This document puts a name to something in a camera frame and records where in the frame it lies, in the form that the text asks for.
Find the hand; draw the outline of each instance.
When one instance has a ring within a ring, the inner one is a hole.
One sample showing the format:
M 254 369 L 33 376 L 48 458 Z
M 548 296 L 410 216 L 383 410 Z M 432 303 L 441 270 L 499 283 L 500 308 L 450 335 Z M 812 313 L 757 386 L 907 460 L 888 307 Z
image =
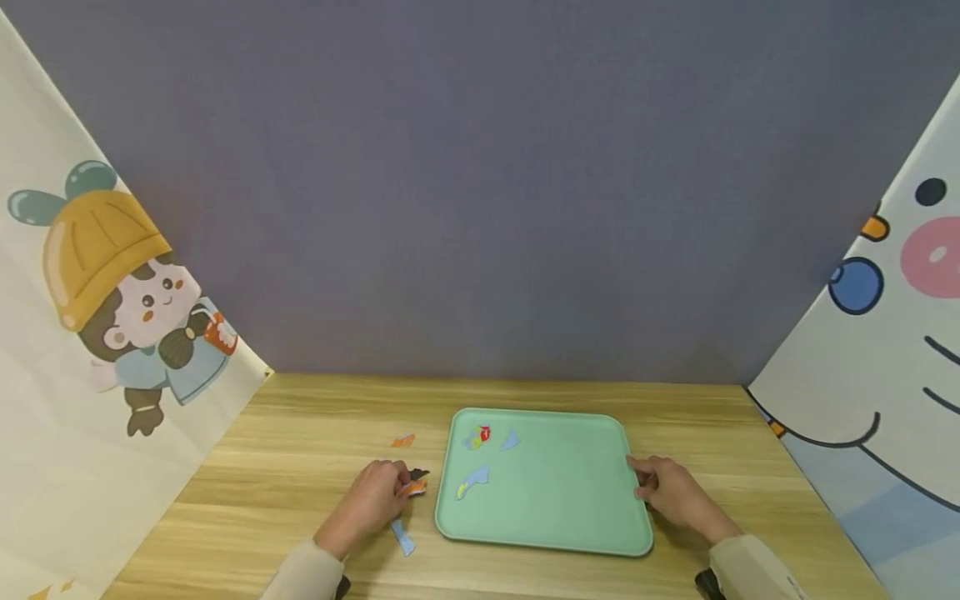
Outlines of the hand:
M 223 321 L 217 323 L 217 336 L 227 348 L 233 348 L 233 346 L 237 343 L 237 335 L 230 331 L 227 323 Z
M 90 386 L 94 392 L 106 392 L 117 387 L 116 365 L 99 359 L 90 360 Z
M 645 461 L 628 456 L 627 464 L 640 484 L 634 495 L 674 525 L 696 531 L 710 545 L 743 534 L 683 465 L 656 455 Z
M 353 480 L 313 541 L 342 561 L 356 542 L 400 514 L 407 504 L 407 494 L 400 489 L 408 483 L 410 471 L 403 461 L 370 463 Z

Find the printed fabric backdrop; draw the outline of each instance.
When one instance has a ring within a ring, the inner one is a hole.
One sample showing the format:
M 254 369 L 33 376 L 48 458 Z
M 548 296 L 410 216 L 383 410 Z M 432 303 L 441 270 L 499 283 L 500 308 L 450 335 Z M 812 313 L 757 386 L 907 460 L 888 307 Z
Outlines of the printed fabric backdrop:
M 0 73 L 0 596 L 99 598 L 266 366 L 2 14 Z
M 955 83 L 827 288 L 750 386 L 895 598 L 960 597 L 958 192 Z

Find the black eye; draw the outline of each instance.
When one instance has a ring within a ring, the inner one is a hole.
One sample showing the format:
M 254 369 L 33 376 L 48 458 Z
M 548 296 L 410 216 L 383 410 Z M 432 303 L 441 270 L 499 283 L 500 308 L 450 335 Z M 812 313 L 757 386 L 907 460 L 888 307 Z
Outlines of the black eye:
M 930 178 L 917 186 L 913 197 L 921 206 L 933 206 L 947 195 L 947 184 L 943 180 Z

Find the wooden table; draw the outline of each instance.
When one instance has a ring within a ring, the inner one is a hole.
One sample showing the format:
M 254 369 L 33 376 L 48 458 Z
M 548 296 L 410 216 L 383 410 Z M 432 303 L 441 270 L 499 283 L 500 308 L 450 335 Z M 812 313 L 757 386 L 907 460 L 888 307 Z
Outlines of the wooden table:
M 636 455 L 687 465 L 812 598 L 886 598 L 835 520 L 735 386 L 397 379 L 279 373 L 213 449 L 104 596 L 256 598 L 372 459 L 428 468 L 437 489 L 453 414 L 492 406 L 612 415 Z M 411 432 L 416 442 L 391 448 Z M 404 558 L 389 532 L 350 558 L 348 598 L 695 600 L 707 550 L 655 518 L 653 552 L 623 559 L 445 540 L 436 495 L 411 500 Z

